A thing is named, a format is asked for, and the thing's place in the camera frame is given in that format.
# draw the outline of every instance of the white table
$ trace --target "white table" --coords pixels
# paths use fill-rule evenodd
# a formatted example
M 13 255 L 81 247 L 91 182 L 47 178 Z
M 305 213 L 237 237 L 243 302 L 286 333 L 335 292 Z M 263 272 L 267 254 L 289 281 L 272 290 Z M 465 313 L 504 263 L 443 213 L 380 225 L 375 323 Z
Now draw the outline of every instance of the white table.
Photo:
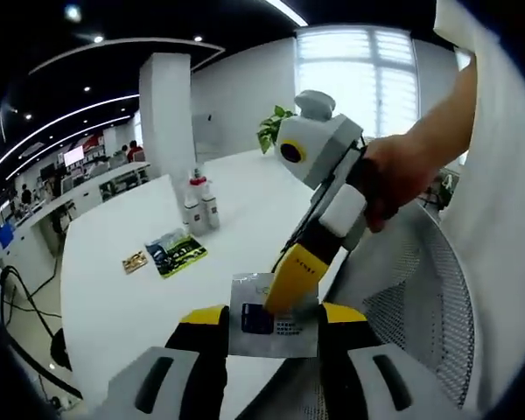
M 76 203 L 77 214 L 102 203 L 99 186 L 130 172 L 137 172 L 149 166 L 147 162 L 125 164 L 112 171 L 78 185 L 42 206 L 35 214 L 24 220 L 14 231 L 13 240 L 6 249 L 0 246 L 3 265 L 13 265 L 21 274 L 30 293 L 34 293 L 54 276 L 58 249 L 58 236 L 53 232 L 49 214 L 69 201 Z
M 181 226 L 167 176 L 115 197 L 68 229 L 61 272 L 64 334 L 73 377 L 92 409 L 109 380 L 148 347 L 164 346 L 193 309 L 229 305 L 232 275 L 268 272 L 309 206 L 312 191 L 275 159 L 251 151 L 206 163 L 219 231 L 201 236 L 208 255 L 163 279 L 148 255 L 130 275 L 122 260 Z M 324 296 L 345 254 L 321 282 Z M 220 418 L 235 418 L 283 360 L 227 357 Z

